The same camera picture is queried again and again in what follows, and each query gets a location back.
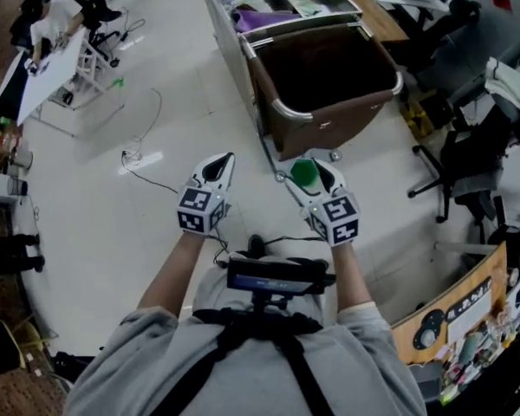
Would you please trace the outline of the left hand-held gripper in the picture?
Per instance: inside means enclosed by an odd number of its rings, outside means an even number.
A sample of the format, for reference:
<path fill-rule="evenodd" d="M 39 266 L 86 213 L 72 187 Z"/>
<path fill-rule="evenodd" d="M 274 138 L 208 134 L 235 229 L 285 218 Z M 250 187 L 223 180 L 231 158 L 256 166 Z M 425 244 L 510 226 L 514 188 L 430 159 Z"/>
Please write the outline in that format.
<path fill-rule="evenodd" d="M 195 167 L 178 198 L 177 216 L 183 231 L 207 236 L 226 217 L 235 163 L 234 153 L 220 153 Z"/>

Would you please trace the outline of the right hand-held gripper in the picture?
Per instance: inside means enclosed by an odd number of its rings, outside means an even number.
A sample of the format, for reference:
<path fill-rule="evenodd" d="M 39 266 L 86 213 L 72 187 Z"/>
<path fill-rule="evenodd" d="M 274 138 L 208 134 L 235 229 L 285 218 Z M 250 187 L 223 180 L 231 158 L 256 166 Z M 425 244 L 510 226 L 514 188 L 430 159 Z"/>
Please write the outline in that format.
<path fill-rule="evenodd" d="M 330 247 L 351 243 L 359 234 L 360 213 L 350 193 L 337 192 L 345 189 L 347 182 L 327 161 L 313 162 L 318 171 L 315 192 L 308 192 L 292 179 L 290 194 L 303 207 L 301 216 L 310 229 Z"/>

